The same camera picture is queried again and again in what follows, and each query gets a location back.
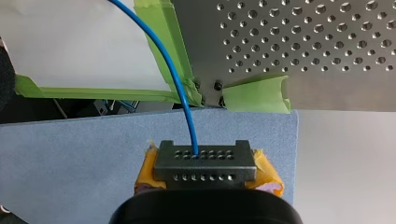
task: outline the lime green bracket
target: lime green bracket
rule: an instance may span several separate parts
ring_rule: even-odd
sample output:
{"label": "lime green bracket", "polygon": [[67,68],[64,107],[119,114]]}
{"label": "lime green bracket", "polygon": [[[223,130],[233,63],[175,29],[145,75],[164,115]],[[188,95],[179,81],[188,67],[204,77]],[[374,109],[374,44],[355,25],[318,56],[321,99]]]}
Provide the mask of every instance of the lime green bracket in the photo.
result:
{"label": "lime green bracket", "polygon": [[[173,4],[170,0],[135,0],[134,5],[139,17],[154,31],[169,51],[190,104],[201,105],[202,96],[193,83],[189,58]],[[176,87],[166,62],[148,36],[147,39],[163,79],[171,91],[37,87],[29,77],[17,75],[15,92],[25,97],[36,98],[115,99],[179,103]]]}

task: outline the black object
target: black object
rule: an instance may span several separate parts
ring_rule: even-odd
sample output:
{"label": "black object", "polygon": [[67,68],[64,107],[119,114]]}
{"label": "black object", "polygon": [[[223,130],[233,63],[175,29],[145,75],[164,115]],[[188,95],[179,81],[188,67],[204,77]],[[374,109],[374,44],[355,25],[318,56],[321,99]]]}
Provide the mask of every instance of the black object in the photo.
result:
{"label": "black object", "polygon": [[254,189],[154,190],[126,201],[110,224],[302,224],[298,213],[271,193]]}
{"label": "black object", "polygon": [[166,182],[167,189],[243,188],[246,181],[256,179],[248,141],[235,141],[235,146],[200,146],[200,150],[193,155],[191,146],[161,141],[154,179]]}

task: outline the gray surface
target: gray surface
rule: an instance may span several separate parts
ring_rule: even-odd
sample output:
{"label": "gray surface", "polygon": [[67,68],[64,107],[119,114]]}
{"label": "gray surface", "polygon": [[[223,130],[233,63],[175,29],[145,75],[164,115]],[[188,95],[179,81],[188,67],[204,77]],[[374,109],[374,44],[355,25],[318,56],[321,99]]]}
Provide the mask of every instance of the gray surface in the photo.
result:
{"label": "gray surface", "polygon": [[[369,11],[366,3],[361,0],[348,1],[351,9],[348,12],[341,12],[341,5],[346,1],[315,0],[307,4],[305,0],[290,1],[266,1],[265,7],[259,6],[259,0],[246,0],[245,7],[238,8],[240,0],[174,0],[177,18],[180,24],[183,39],[189,54],[193,73],[201,80],[201,92],[209,105],[218,105],[221,91],[215,91],[213,86],[217,79],[222,80],[227,86],[235,81],[256,76],[263,73],[263,69],[268,67],[269,72],[265,74],[287,74],[290,76],[287,85],[288,96],[291,99],[293,108],[296,109],[332,109],[332,110],[374,110],[374,111],[396,111],[396,95],[394,83],[396,83],[395,71],[387,71],[387,66],[392,65],[396,69],[396,29],[387,29],[389,21],[396,20],[395,8],[392,7],[394,0],[376,1],[376,9]],[[217,5],[223,4],[224,9],[218,10]],[[326,7],[326,12],[318,14],[316,8],[319,5]],[[292,9],[301,7],[303,13],[294,16]],[[279,15],[270,16],[270,10],[279,9]],[[258,16],[254,19],[248,17],[248,12],[255,9]],[[236,13],[235,20],[227,18],[228,13]],[[379,20],[377,15],[386,12],[388,16]],[[360,14],[358,21],[353,21],[352,16]],[[328,22],[328,17],[333,15],[335,21]],[[305,23],[304,18],[311,17],[310,23]],[[283,19],[289,19],[290,23],[282,24]],[[267,20],[265,26],[261,26],[261,20]],[[245,21],[246,27],[241,28],[240,22]],[[369,21],[373,26],[370,30],[363,31],[362,25]],[[227,28],[221,29],[220,23],[225,22]],[[338,32],[337,26],[345,23],[347,29]],[[323,25],[323,32],[316,33],[315,26]],[[300,26],[301,32],[294,34],[292,28]],[[271,35],[271,29],[279,28],[278,35]],[[259,34],[252,36],[249,34],[252,28],[256,28]],[[231,37],[232,30],[237,30],[239,35]],[[373,38],[373,34],[379,32],[379,38]],[[348,39],[350,34],[356,34],[356,38]],[[310,35],[309,41],[304,41],[304,36]],[[326,35],[332,35],[331,40],[326,40]],[[283,42],[282,37],[287,36],[288,42]],[[262,43],[262,38],[268,38],[268,42]],[[242,44],[242,39],[247,38],[248,43]],[[230,41],[229,45],[224,45],[223,41]],[[382,48],[384,40],[391,40],[393,43],[387,48]],[[341,41],[343,47],[335,48],[335,44]],[[359,49],[358,43],[366,41],[367,47]],[[292,50],[291,45],[298,43],[300,48]],[[320,43],[320,49],[313,49],[314,43]],[[271,50],[274,44],[279,45],[278,51]],[[252,52],[251,47],[260,47],[258,52]],[[233,47],[239,46],[239,53],[233,52]],[[369,56],[367,52],[375,50],[375,55]],[[351,50],[352,55],[346,56],[346,52]],[[308,57],[303,57],[303,52],[309,53]],[[330,56],[325,57],[324,51],[329,51]],[[288,53],[289,57],[283,58],[283,53]],[[250,55],[249,59],[244,59],[244,54]],[[226,59],[226,55],[233,56],[231,60]],[[385,63],[377,64],[379,57],[386,59]],[[335,58],[339,58],[339,64],[332,64]],[[354,64],[355,59],[362,58],[362,63]],[[291,65],[291,61],[299,60],[298,65]],[[318,59],[318,65],[313,65],[314,59]],[[253,66],[253,62],[259,60],[259,66]],[[278,66],[272,66],[274,60],[279,60]],[[241,66],[235,66],[237,61],[242,62]],[[306,72],[302,72],[303,67],[307,67]],[[321,69],[327,66],[328,71]],[[370,66],[370,71],[363,71],[365,66]],[[283,73],[282,68],[287,67],[288,72]]]}
{"label": "gray surface", "polygon": [[[265,147],[292,203],[298,115],[192,112],[202,145]],[[189,144],[181,111],[0,126],[0,201],[35,224],[107,223],[133,195],[153,140]]]}

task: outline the cable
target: cable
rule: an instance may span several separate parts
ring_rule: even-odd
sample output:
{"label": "cable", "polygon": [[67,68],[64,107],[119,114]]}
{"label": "cable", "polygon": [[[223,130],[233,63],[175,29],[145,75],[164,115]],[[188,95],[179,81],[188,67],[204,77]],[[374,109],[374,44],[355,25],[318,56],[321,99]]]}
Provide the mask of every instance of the cable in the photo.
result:
{"label": "cable", "polygon": [[183,87],[181,85],[180,79],[178,78],[177,70],[171,59],[171,56],[169,55],[163,43],[161,42],[160,38],[158,38],[158,36],[156,36],[154,32],[152,32],[152,30],[142,20],[140,20],[140,18],[136,14],[132,12],[131,9],[129,9],[119,0],[109,0],[109,2],[114,4],[121,11],[127,14],[128,17],[130,17],[134,22],[136,22],[136,24],[151,38],[152,42],[154,42],[158,50],[163,55],[163,58],[165,59],[166,64],[168,65],[169,70],[171,72],[172,79],[174,80],[177,94],[178,97],[180,98],[181,105],[183,106],[184,115],[186,116],[187,124],[189,125],[192,151],[195,155],[199,154],[197,136],[195,133],[194,123],[192,121],[192,116],[189,108],[189,101],[187,100],[187,97],[184,94]]}

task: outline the green tape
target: green tape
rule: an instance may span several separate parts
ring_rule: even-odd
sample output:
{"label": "green tape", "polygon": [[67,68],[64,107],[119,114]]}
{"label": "green tape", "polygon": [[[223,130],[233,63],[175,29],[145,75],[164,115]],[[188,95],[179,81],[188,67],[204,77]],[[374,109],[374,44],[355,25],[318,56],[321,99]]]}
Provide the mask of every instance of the green tape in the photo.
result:
{"label": "green tape", "polygon": [[232,112],[289,114],[290,100],[284,98],[282,84],[288,76],[269,77],[225,88],[224,103]]}

